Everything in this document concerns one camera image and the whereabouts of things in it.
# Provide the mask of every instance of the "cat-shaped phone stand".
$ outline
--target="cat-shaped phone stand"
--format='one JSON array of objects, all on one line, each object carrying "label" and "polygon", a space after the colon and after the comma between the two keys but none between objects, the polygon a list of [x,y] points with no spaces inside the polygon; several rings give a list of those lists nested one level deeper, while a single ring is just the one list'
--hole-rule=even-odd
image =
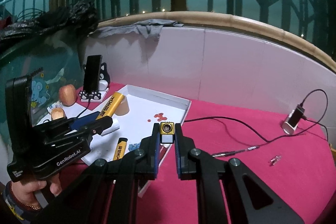
[{"label": "cat-shaped phone stand", "polygon": [[91,102],[101,103],[104,100],[105,95],[109,91],[110,76],[107,72],[106,63],[102,63],[100,67],[100,80],[98,85],[98,91],[94,91],[91,94],[87,94],[85,91],[79,93],[79,97],[82,102],[88,102],[89,97]]}]

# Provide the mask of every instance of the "metal bolt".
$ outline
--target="metal bolt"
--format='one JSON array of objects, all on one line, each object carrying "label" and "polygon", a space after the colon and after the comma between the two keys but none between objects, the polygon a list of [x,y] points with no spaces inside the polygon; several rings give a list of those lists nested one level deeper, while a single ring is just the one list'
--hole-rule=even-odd
[{"label": "metal bolt", "polygon": [[202,151],[198,148],[193,148],[192,150],[190,150],[191,155],[193,156],[198,156]]},{"label": "metal bolt", "polygon": [[233,166],[238,166],[240,164],[240,160],[237,159],[237,158],[232,158],[230,159],[230,163],[233,165]]},{"label": "metal bolt", "polygon": [[107,163],[107,161],[104,160],[104,159],[97,159],[97,160],[94,162],[94,164],[97,165],[97,166],[99,166],[99,167],[104,166],[105,163]]},{"label": "metal bolt", "polygon": [[134,150],[134,154],[135,154],[136,156],[141,156],[141,155],[143,155],[144,153],[145,153],[145,151],[144,151],[143,149],[141,149],[141,148],[137,148],[137,149]]}]

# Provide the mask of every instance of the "paw print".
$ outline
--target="paw print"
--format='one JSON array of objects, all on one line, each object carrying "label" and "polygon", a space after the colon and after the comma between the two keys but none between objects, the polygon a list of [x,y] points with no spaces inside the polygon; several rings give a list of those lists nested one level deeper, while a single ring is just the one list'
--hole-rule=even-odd
[{"label": "paw print", "polygon": [[100,92],[97,92],[97,91],[93,91],[93,92],[90,94],[90,97],[91,97],[91,99],[93,99],[93,100],[100,100],[100,99],[101,99],[101,93],[100,93]]},{"label": "paw print", "polygon": [[88,99],[88,95],[84,90],[82,90],[78,95],[79,95],[79,98],[81,98],[82,100]]},{"label": "paw print", "polygon": [[162,112],[159,113],[159,114],[155,114],[154,118],[158,118],[158,120],[157,120],[158,122],[167,120],[167,117],[164,117]]}]

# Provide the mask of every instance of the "red tablecloth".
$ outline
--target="red tablecloth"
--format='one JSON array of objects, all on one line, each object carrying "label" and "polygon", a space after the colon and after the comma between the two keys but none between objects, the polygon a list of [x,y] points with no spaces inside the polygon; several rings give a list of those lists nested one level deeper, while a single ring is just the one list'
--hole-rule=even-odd
[{"label": "red tablecloth", "polygon": [[[110,90],[123,85],[111,84]],[[283,135],[280,127],[285,115],[193,100],[187,119],[227,116],[240,119],[267,139]],[[310,122],[302,121],[300,128]],[[229,120],[202,120],[182,126],[183,134],[193,138],[197,148],[208,153],[243,149],[263,141],[244,125]],[[275,166],[269,160],[281,155]],[[306,224],[320,215],[336,189],[336,168],[324,134],[318,126],[292,138],[281,138],[257,150],[235,155],[277,193]],[[61,182],[66,187],[83,166],[64,169]],[[196,184],[180,181],[176,174],[174,147],[160,166],[158,177],[138,200],[138,224],[198,222]]]}]

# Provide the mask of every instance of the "person's hand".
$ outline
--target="person's hand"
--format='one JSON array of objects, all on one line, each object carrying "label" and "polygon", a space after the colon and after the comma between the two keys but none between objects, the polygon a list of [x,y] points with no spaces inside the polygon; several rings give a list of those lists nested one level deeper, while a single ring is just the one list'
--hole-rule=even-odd
[{"label": "person's hand", "polygon": [[[62,191],[59,174],[50,178],[49,182],[51,183],[50,192],[55,196],[59,195]],[[34,196],[34,192],[43,189],[46,185],[46,181],[39,181],[31,177],[18,182],[12,182],[12,191],[21,203],[38,207],[39,203]]]}]

